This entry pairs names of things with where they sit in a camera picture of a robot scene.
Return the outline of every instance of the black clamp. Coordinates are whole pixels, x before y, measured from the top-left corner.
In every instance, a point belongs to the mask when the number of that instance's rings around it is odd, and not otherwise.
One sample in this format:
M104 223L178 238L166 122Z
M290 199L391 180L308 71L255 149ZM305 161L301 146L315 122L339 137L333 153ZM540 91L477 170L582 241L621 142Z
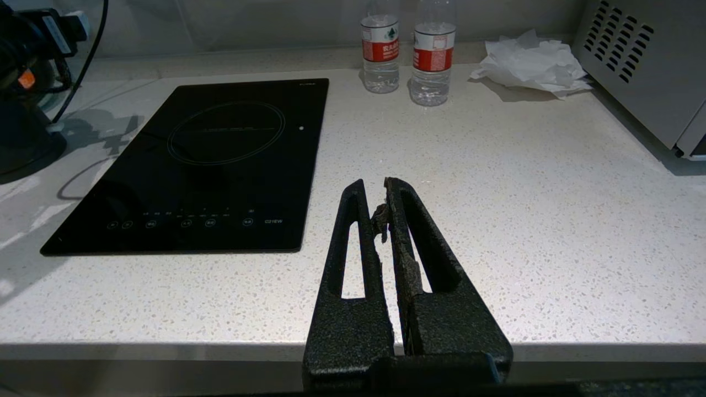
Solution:
M309 391L458 391L505 380L513 349L414 189L386 178L369 218L362 180L341 197L304 351ZM349 227L358 222L365 298L342 299ZM373 242L390 230L404 356L395 356ZM432 293L422 290L419 260Z

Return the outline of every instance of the microwave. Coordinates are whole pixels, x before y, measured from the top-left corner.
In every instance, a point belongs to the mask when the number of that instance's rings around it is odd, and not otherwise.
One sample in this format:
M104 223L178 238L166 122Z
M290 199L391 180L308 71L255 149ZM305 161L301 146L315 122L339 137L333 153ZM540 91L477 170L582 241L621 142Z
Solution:
M706 1L589 0L572 51L678 157L706 160Z

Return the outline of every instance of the red bottle label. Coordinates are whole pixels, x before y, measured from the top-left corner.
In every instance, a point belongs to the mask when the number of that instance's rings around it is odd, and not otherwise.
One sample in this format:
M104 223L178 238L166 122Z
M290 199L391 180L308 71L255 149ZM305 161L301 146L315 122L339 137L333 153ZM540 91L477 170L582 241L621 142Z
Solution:
M456 32L428 35L414 32L414 67L420 71L444 71L451 67Z
M400 55L400 24L384 28L361 27L363 58L371 62L392 61Z

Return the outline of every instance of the microwave vent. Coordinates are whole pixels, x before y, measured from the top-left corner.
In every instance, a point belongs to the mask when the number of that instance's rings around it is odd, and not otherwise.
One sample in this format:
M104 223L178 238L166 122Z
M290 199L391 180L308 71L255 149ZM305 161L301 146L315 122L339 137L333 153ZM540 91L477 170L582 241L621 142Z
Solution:
M639 71L654 29L634 16L600 1L583 47L625 83Z

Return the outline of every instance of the cooktop burner ring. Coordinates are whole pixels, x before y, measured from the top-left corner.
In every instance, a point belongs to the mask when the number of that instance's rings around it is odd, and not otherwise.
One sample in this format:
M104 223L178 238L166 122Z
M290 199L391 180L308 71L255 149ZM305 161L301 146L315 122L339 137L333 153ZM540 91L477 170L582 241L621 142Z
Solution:
M249 105L249 106L258 106L258 107L264 107L268 111L274 113L274 115L277 116L278 121L279 121L279 126L275 126L273 128L265 129L265 130L271 130L276 132L270 138L267 140L265 143L258 145L256 148L253 150L248 150L244 154L241 155L235 155L232 158L226 158L224 160L198 160L195 158L188 158L182 155L180 152L182 150L178 149L178 145L175 145L175 141L177 140L177 134L182 132L182 128L186 126L189 122L192 122L194 119L197 119L198 117L202 117L204 114L207 114L209 112L214 112L217 110L222 110L226 107L232 107L232 106L242 106L242 105ZM241 160L245 160L247 158L250 158L254 155L257 155L258 153L262 152L263 150L269 148L272 144L274 144L281 136L282 133L285 130L287 122L285 119L285 115L282 113L281 110L279 110L277 107L272 106L268 103L264 102L258 102L258 101L236 101L236 102L227 102L227 103L222 103L216 106L209 107L207 109L201 110L200 112L197 112L195 114L192 114L190 117L186 118L183 120L179 125L177 125L174 130L169 134L169 137L167 139L167 151L169 154L176 160L189 164L189 165L202 165L202 166L208 166L208 165L226 165L230 164L233 162L238 162ZM242 128L242 127L234 127L234 128L226 128L226 129L207 129L204 132L232 132L232 131L245 131L245 132L252 132L252 131L257 131L258 129L252 129L252 128Z

